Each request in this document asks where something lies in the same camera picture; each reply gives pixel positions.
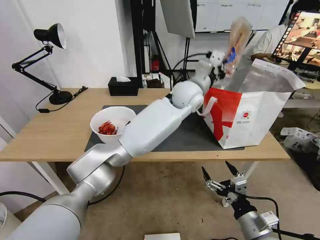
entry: whiteboard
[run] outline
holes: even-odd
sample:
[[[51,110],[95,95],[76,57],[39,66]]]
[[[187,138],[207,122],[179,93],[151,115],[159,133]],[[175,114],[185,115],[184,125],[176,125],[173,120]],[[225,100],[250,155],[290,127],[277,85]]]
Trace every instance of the whiteboard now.
[[[230,30],[232,21],[245,17],[252,30],[279,25],[289,0],[198,0],[196,32]]]

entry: tissue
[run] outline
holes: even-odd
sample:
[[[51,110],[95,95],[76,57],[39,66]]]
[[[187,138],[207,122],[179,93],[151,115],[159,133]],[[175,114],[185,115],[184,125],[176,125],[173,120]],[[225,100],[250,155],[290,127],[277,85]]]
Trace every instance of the tissue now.
[[[130,82],[131,80],[127,77],[117,77],[117,82]]]

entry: gray desk mat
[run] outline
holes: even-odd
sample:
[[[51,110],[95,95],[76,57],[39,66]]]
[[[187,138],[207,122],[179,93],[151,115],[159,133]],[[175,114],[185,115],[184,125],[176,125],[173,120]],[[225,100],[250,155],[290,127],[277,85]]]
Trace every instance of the gray desk mat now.
[[[136,114],[141,112],[147,105],[126,105]],[[103,143],[94,133],[91,133],[85,151],[98,143]],[[179,128],[164,140],[153,152],[189,152],[189,151],[220,151],[224,150],[213,136],[211,130],[197,113],[190,114],[182,121]]]

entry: white paper bag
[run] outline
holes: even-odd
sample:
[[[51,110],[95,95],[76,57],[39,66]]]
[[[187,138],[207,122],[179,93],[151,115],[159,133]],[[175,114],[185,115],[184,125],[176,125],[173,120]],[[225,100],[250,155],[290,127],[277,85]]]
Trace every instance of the white paper bag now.
[[[305,87],[290,70],[259,59],[240,73],[224,90],[211,88],[204,97],[204,112],[216,98],[204,120],[224,149],[258,145],[290,94]]]

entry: desk lamp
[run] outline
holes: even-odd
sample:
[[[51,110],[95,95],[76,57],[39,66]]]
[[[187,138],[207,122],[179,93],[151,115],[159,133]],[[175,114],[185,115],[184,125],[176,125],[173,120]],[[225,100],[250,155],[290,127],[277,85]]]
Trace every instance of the desk lamp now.
[[[44,29],[36,29],[33,32],[36,39],[41,41],[45,46],[41,48],[39,51],[31,54],[30,56],[22,59],[20,62],[12,64],[13,70],[25,75],[26,77],[32,79],[33,81],[41,84],[42,86],[50,89],[52,91],[52,95],[49,98],[49,102],[54,105],[60,105],[64,103],[68,103],[72,100],[72,94],[67,91],[60,91],[57,89],[57,86],[45,82],[43,80],[40,80],[39,78],[31,75],[30,73],[26,72],[25,69],[34,63],[40,61],[41,59],[49,56],[52,54],[52,48],[49,44],[49,42],[52,42],[54,45],[56,45],[59,48],[66,49],[67,42],[66,37],[63,31],[63,28],[60,23],[53,24],[48,30]],[[38,53],[41,53],[42,51],[46,51],[47,53],[38,59],[29,60],[33,56],[37,55]]]

